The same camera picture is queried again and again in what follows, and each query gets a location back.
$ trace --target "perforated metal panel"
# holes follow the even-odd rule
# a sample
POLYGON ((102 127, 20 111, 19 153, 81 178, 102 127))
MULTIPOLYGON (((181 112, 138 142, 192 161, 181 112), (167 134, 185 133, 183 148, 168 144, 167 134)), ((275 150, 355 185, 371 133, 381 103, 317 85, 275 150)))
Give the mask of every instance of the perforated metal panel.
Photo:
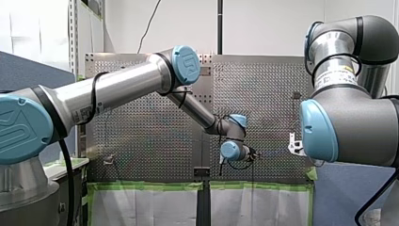
MULTIPOLYGON (((289 133, 296 131, 300 136, 299 104, 311 94, 310 77, 303 68, 303 58, 215 56, 213 66, 214 112, 246 115, 246 144, 262 154, 254 163, 253 179, 289 183, 306 180, 307 159, 287 150, 289 133), (302 95, 299 100, 293 100, 295 91, 302 95)), ((212 179, 252 180, 251 168, 236 170, 228 165, 219 176, 218 162, 218 138, 212 137, 212 179)), ((233 165, 242 168, 246 164, 233 165)))
MULTIPOLYGON (((202 76, 192 90, 218 115, 247 115, 246 144, 262 153, 254 164, 253 179, 306 183, 309 162, 287 150, 289 133, 294 130, 300 136, 299 103, 311 93, 303 58, 206 56, 205 63, 205 55, 200 55, 202 76), (295 91, 302 95, 299 100, 293 100, 295 91)), ((145 55, 87 55, 86 76, 113 72, 144 59, 145 55)), ((252 180, 251 169, 234 170, 227 165, 218 176, 218 137, 202 133, 175 104, 157 93, 95 119, 88 125, 86 144, 90 181, 192 181, 194 167, 210 167, 212 180, 252 180)))
MULTIPOLYGON (((144 59, 144 55, 87 55, 87 76, 144 59)), ((157 93, 104 113, 87 130, 89 180, 192 181, 192 124, 157 93)))

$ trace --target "black cable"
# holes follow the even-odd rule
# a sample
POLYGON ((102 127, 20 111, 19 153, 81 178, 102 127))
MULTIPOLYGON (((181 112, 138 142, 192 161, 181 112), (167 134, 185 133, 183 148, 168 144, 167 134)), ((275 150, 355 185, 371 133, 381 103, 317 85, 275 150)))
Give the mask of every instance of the black cable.
POLYGON ((103 76, 104 74, 107 74, 108 72, 102 72, 102 73, 97 73, 94 78, 93 78, 93 83, 91 86, 91 110, 90 110, 90 114, 88 115, 88 119, 78 123, 77 125, 84 125, 87 124, 89 122, 91 122, 91 120, 93 120, 94 116, 96 115, 96 108, 97 108, 97 95, 96 95, 96 85, 97 85, 97 81, 100 79, 101 76, 103 76))
POLYGON ((310 42, 309 40, 311 39, 311 32, 313 31, 313 29, 319 25, 322 24, 323 22, 313 22, 313 24, 311 24, 311 27, 309 28, 308 34, 305 37, 305 48, 304 48, 304 59, 305 59, 305 70, 306 72, 311 75, 311 71, 308 68, 308 59, 309 59, 309 48, 310 48, 310 42))
POLYGON ((68 177, 68 216, 67 216, 67 226, 73 225, 74 219, 74 180, 73 180, 73 169, 70 153, 68 152, 67 144, 64 139, 61 139, 59 142, 59 146, 61 148, 61 152, 64 155, 65 166, 67 168, 67 177, 68 177))
POLYGON ((229 166, 230 166, 231 168, 233 168, 234 170, 246 170, 246 169, 248 169, 250 166, 252 166, 253 162, 254 162, 254 161, 250 161, 248 165, 246 165, 246 166, 244 166, 244 167, 242 167, 242 168, 237 168, 237 167, 233 166, 229 160, 227 160, 227 163, 229 164, 229 166))
POLYGON ((399 176, 399 169, 396 169, 393 175, 388 179, 388 181, 381 187, 379 190, 374 194, 374 196, 367 201, 356 213, 355 215, 355 222, 358 226, 361 226, 359 219, 360 216, 376 201, 382 194, 392 185, 392 183, 398 178, 399 176))
POLYGON ((391 99, 391 98, 399 100, 399 95, 388 95, 388 96, 380 97, 379 99, 391 99))
POLYGON ((358 71, 356 72, 355 76, 358 76, 361 72, 361 60, 358 56, 355 56, 353 54, 348 54, 348 53, 340 53, 340 54, 334 54, 334 55, 330 55, 330 56, 326 56, 324 57, 322 60, 320 60, 316 66, 314 66, 313 72, 311 73, 311 82, 314 85, 314 77, 316 75, 317 70, 320 68, 320 66, 325 63, 326 61, 334 58, 334 57, 351 57, 354 58, 356 60, 356 62, 359 65, 358 71))
POLYGON ((137 50, 137 53, 138 53, 138 54, 140 53, 141 46, 143 45, 144 38, 146 38, 147 33, 149 32, 149 29, 150 29, 150 25, 151 25, 153 16, 155 15, 156 10, 158 9, 158 6, 159 6, 160 3, 161 3, 161 0, 158 0, 158 2, 156 3, 155 9, 153 10, 152 16, 151 16, 151 18, 150 18, 150 20, 149 20, 149 23, 147 24, 146 32, 144 32, 143 37, 141 37, 140 45, 138 46, 138 50, 137 50))
POLYGON ((179 108, 182 108, 182 106, 184 105, 185 98, 187 97, 187 93, 193 94, 192 91, 187 90, 187 87, 184 87, 184 91, 172 91, 170 93, 184 93, 184 96, 183 96, 182 100, 180 101, 179 108))
POLYGON ((11 93, 13 91, 15 91, 15 90, 0 90, 0 94, 2 94, 2 93, 11 93))

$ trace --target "metal frame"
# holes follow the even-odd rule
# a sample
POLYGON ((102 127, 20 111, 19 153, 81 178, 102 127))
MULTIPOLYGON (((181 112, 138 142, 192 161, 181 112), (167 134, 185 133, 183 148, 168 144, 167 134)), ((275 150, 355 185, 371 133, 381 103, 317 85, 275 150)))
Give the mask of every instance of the metal frame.
MULTIPOLYGON (((86 76, 87 77, 92 77, 96 73, 99 73, 100 68, 107 68, 111 70, 116 70, 118 67, 127 67, 133 64, 140 63, 145 60, 145 57, 147 55, 115 55, 115 54, 86 54, 86 76)), ((225 105, 222 105, 223 103, 223 98, 220 98, 220 91, 224 91, 229 88, 223 88, 221 86, 221 83, 225 83, 226 81, 220 81, 220 79, 225 79, 223 78, 222 72, 227 72, 229 70, 229 67, 225 66, 234 66, 234 67, 240 67, 240 65, 245 65, 245 67, 255 67, 255 71, 261 67, 263 71, 261 71, 261 75, 264 76, 270 76, 271 73, 276 73, 273 70, 278 69, 282 71, 280 76, 287 76, 287 79, 280 79, 279 80, 274 80, 273 83, 270 82, 270 84, 278 84, 279 82, 282 83, 289 83, 286 85, 286 87, 282 86, 279 87, 279 85, 276 85, 275 87, 268 87, 268 85, 265 86, 265 89, 270 88, 274 91, 276 89, 281 89, 281 92, 287 92, 287 90, 291 90, 293 92, 293 95, 297 95, 297 92, 300 91, 302 93, 302 99, 307 98, 311 92, 312 92, 312 87, 311 87, 311 80, 310 78, 306 75, 304 69, 302 68, 303 65, 303 58, 302 57, 291 57, 291 56, 213 56, 213 55, 206 55, 206 54, 199 54, 199 60, 201 64, 201 71, 200 71, 200 79, 199 81, 191 86, 191 90, 193 91, 194 97, 199 100, 202 104, 204 104, 209 110, 214 111, 214 113, 217 114, 224 114, 224 113, 232 113, 229 112, 229 108, 225 105), (299 86, 300 90, 297 90, 297 88, 293 89, 293 87, 299 86)), ((243 75, 243 76, 250 76, 249 74, 240 74, 234 72, 235 75, 243 75)), ((256 95, 260 95, 260 98, 265 95, 265 93, 260 92, 257 93, 256 95)), ((168 98, 161 97, 161 96, 152 96, 152 100, 157 102, 157 101, 162 101, 162 102, 169 102, 168 98)), ((269 97, 271 99, 277 98, 277 96, 271 96, 269 97)), ((281 111, 284 111, 285 113, 289 112, 291 110, 291 104, 286 105, 287 103, 290 103, 290 96, 289 94, 284 97, 279 97, 278 100, 281 100, 283 103, 282 105, 276 106, 277 108, 281 107, 281 111)), ((295 103, 295 107, 298 107, 300 103, 300 100, 295 103)), ((138 103, 135 105, 135 107, 140 107, 143 103, 138 103)), ((180 109, 177 109, 177 107, 174 105, 174 109, 176 112, 181 111, 180 109)), ((242 102, 234 103, 234 107, 237 109, 240 109, 242 112, 234 112, 234 113, 245 113, 250 115, 251 109, 245 109, 243 106, 242 102)), ((102 159, 98 159, 98 156, 91 156, 93 153, 98 152, 98 149, 104 147, 103 144, 99 144, 94 141, 95 138, 95 123, 101 123, 104 125, 104 119, 107 118, 108 113, 104 113, 103 116, 98 117, 97 120, 94 120, 92 123, 88 124, 87 126, 87 134, 82 135, 80 138, 80 149, 79 153, 82 156, 87 156, 92 159, 94 159, 91 164, 91 174, 90 170, 88 172, 88 179, 89 180, 97 180, 97 181, 112 181, 112 180, 146 180, 146 181, 153 181, 153 182, 181 182, 181 181, 197 181, 197 182, 203 182, 203 190, 199 190, 198 192, 198 208, 197 208, 197 225, 202 226, 202 225, 210 225, 211 223, 211 192, 210 192, 210 181, 211 180, 254 180, 254 181, 266 181, 266 182, 280 182, 280 183, 289 183, 289 184, 311 184, 312 181, 306 179, 306 173, 305 171, 301 171, 301 169, 305 169, 306 167, 310 166, 310 162, 307 161, 307 159, 301 158, 299 156, 294 156, 290 155, 288 150, 286 151, 286 155, 282 158, 283 160, 287 160, 286 162, 280 162, 281 166, 277 167, 282 167, 280 170, 284 170, 284 173, 282 173, 282 176, 278 177, 271 177, 270 175, 267 174, 267 172, 264 172, 264 169, 270 169, 268 165, 270 164, 276 164, 276 162, 273 161, 273 159, 265 159, 265 160, 259 160, 260 162, 255 165, 255 170, 257 170, 259 173, 256 174, 254 178, 251 178, 249 173, 250 169, 245 172, 241 171, 234 171, 232 169, 225 169, 224 170, 224 175, 223 176, 218 176, 218 164, 215 161, 215 155, 218 154, 218 147, 217 147, 217 142, 218 142, 218 137, 211 137, 207 134, 205 134, 202 130, 202 128, 197 125, 193 120, 189 119, 192 121, 190 124, 190 130, 191 130, 191 136, 192 136, 192 144, 189 149, 192 150, 191 152, 191 163, 186 165, 189 167, 188 170, 185 170, 184 172, 187 173, 186 176, 180 177, 173 179, 172 177, 168 176, 168 173, 176 173, 177 171, 174 171, 174 168, 170 168, 168 170, 165 170, 165 174, 163 177, 158 177, 158 178, 153 178, 153 177, 148 177, 148 178, 118 178, 118 170, 120 168, 117 167, 118 164, 115 164, 115 161, 118 161, 118 157, 115 156, 106 156, 102 159), (294 178, 290 178, 290 169, 299 169, 299 171, 296 172, 296 175, 294 178), (93 177, 93 174, 97 175, 102 175, 102 178, 98 177, 93 177)), ((283 121, 283 125, 290 124, 287 121, 283 121)), ((248 128, 248 133, 252 134, 255 133, 253 129, 259 130, 259 127, 253 127, 254 125, 250 125, 252 127, 248 128)), ((279 128, 274 128, 277 129, 276 133, 278 136, 281 134, 281 129, 279 128)), ((281 148, 287 149, 288 146, 288 141, 289 141, 289 130, 287 128, 283 128, 283 134, 286 134, 286 137, 281 137, 286 141, 284 145, 280 145, 281 148)), ((299 131, 299 126, 298 124, 295 125, 295 132, 297 134, 300 134, 299 131)), ((255 146, 257 145, 256 143, 256 138, 251 138, 248 137, 247 143, 249 145, 254 144, 255 146)))
MULTIPOLYGON (((127 67, 133 64, 137 64, 139 62, 142 62, 145 59, 146 55, 129 55, 129 54, 124 54, 124 55, 115 55, 115 54, 86 54, 86 75, 87 77, 92 77, 96 73, 99 73, 100 68, 107 68, 108 70, 112 68, 112 70, 116 70, 118 67, 127 67)), ((214 111, 217 114, 224 114, 224 113, 244 113, 249 115, 249 120, 250 120, 250 114, 251 111, 254 109, 247 108, 247 106, 242 105, 242 102, 233 103, 231 106, 229 105, 220 105, 220 100, 218 97, 220 95, 224 95, 224 97, 227 95, 227 93, 220 94, 221 91, 228 90, 229 88, 223 87, 224 84, 228 84, 226 81, 220 82, 220 76, 222 76, 221 71, 227 71, 231 67, 254 67, 252 71, 249 71, 249 74, 242 74, 238 76, 250 76, 250 72, 255 72, 258 70, 258 72, 255 72, 259 75, 268 76, 269 80, 267 80, 267 84, 265 85, 264 89, 266 92, 262 92, 263 89, 259 89, 258 91, 260 93, 257 93, 256 95, 260 95, 260 98, 262 98, 264 95, 269 95, 268 98, 270 100, 273 99, 278 99, 281 104, 280 105, 275 105, 276 102, 270 101, 267 102, 268 105, 272 105, 273 111, 276 111, 276 109, 279 109, 281 112, 285 112, 285 116, 281 120, 281 125, 280 126, 287 126, 288 124, 292 123, 290 121, 291 116, 287 116, 287 112, 290 112, 290 107, 291 107, 291 102, 290 102, 290 96, 283 96, 281 97, 280 92, 276 92, 278 90, 276 89, 281 89, 281 92, 289 92, 292 91, 300 91, 302 95, 302 100, 304 98, 307 98, 309 94, 312 91, 311 88, 311 80, 310 78, 306 75, 304 72, 302 65, 303 65, 303 58, 302 57, 294 57, 294 56, 212 56, 212 55, 206 55, 206 54, 199 54, 199 60, 201 63, 201 77, 199 81, 194 84, 191 89, 193 91, 193 95, 196 99, 198 99, 200 102, 202 102, 209 110, 214 111), (279 80, 274 80, 274 78, 270 77, 272 76, 271 74, 275 73, 278 76, 286 76, 285 77, 279 77, 279 80), (279 82, 282 82, 284 84, 277 85, 276 87, 274 84, 278 84, 279 82), (275 91, 273 92, 267 92, 267 89, 270 88, 275 91), (240 112, 230 112, 229 109, 238 109, 240 112)), ((249 84, 247 86, 258 86, 257 84, 249 84)), ((240 93, 240 95, 248 95, 247 91, 240 93)), ((169 102, 168 99, 164 97, 155 97, 152 96, 151 98, 155 102, 169 102)), ((296 101, 294 106, 295 109, 298 108, 298 105, 300 103, 299 101, 296 101)), ((181 111, 175 107, 176 112, 173 114, 180 114, 181 111)), ((267 110, 270 109, 270 107, 267 107, 265 109, 264 113, 265 117, 270 116, 271 111, 267 110)), ((102 119, 107 118, 106 116, 107 113, 105 113, 105 116, 100 116, 98 119, 98 123, 101 123, 102 119)), ((274 112, 272 116, 274 117, 280 117, 280 115, 276 115, 274 112)), ((186 175, 186 176, 180 176, 179 178, 170 178, 170 175, 163 175, 159 176, 158 179, 156 178, 135 178, 135 177, 123 177, 125 180, 147 180, 147 181, 159 181, 159 182, 180 182, 180 181, 209 181, 209 180, 255 180, 255 181, 266 181, 266 182, 280 182, 280 183, 289 183, 289 184, 307 184, 309 181, 306 179, 306 173, 304 170, 306 167, 310 165, 309 161, 305 160, 305 158, 300 158, 297 156, 290 155, 290 153, 285 150, 286 147, 288 146, 288 140, 289 140, 289 128, 284 127, 284 128, 274 128, 271 126, 272 130, 274 129, 276 133, 276 138, 277 138, 277 146, 279 148, 282 146, 279 145, 281 142, 284 142, 285 140, 287 141, 287 145, 283 145, 284 151, 279 151, 280 155, 283 155, 281 158, 280 162, 277 164, 277 162, 273 162, 273 159, 263 159, 257 161, 255 164, 255 169, 258 172, 256 175, 254 175, 254 178, 250 175, 250 170, 247 170, 245 172, 243 171, 235 171, 233 169, 229 169, 229 166, 224 167, 224 175, 223 176, 218 176, 218 168, 219 165, 215 161, 218 159, 218 137, 213 136, 210 137, 206 135, 200 126, 198 126, 196 123, 192 121, 190 123, 190 130, 192 133, 192 161, 191 161, 191 169, 186 170, 185 173, 188 173, 190 171, 191 175, 186 175), (210 174, 211 175, 206 175, 206 174, 199 174, 201 170, 204 170, 206 172, 207 169, 210 169, 210 174)), ((261 127, 253 127, 251 123, 249 122, 250 127, 248 128, 248 132, 253 134, 252 128, 255 130, 262 130, 267 126, 270 126, 269 124, 263 125, 261 127)), ((297 134, 300 134, 299 131, 299 126, 298 124, 295 125, 295 132, 297 134)), ((89 124, 87 127, 87 134, 86 135, 81 135, 80 139, 80 148, 79 148, 79 153, 81 156, 90 156, 90 154, 85 154, 85 146, 86 150, 90 153, 95 153, 95 150, 100 147, 102 144, 95 143, 94 138, 94 131, 95 127, 93 127, 93 123, 89 124)), ((247 140, 247 143, 249 145, 257 145, 259 146, 259 142, 264 144, 264 141, 259 141, 258 138, 251 138, 249 137, 247 140)), ((268 148, 273 148, 277 147, 276 145, 272 146, 264 146, 261 145, 261 147, 268 147, 268 148)), ((108 156, 103 161, 97 162, 96 164, 107 164, 111 163, 110 165, 113 164, 113 161, 115 156, 108 156)))

